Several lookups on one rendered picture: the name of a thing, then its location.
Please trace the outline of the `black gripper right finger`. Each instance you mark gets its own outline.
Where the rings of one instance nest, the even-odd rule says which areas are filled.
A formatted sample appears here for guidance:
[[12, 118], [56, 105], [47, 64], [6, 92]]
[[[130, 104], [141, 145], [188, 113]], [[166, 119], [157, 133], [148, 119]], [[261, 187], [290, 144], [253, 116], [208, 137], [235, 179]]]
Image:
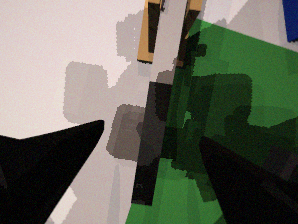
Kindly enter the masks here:
[[298, 183], [208, 137], [199, 149], [226, 224], [298, 224]]

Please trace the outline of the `green flat mat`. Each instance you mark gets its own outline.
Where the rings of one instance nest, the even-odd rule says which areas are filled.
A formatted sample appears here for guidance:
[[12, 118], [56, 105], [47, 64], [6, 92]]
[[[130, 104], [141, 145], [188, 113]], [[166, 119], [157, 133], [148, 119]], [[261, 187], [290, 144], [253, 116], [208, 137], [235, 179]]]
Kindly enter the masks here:
[[272, 146], [298, 154], [298, 53], [196, 19], [175, 68], [152, 206], [125, 224], [226, 224], [199, 142], [263, 166]]

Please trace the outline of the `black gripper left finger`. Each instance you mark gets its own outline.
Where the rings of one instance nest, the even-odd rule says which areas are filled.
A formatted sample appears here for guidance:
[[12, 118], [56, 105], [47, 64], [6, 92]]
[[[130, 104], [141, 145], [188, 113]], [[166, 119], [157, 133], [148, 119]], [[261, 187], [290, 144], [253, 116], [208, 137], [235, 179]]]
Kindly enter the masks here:
[[0, 135], [0, 194], [12, 224], [45, 224], [103, 131], [96, 120], [23, 139]]

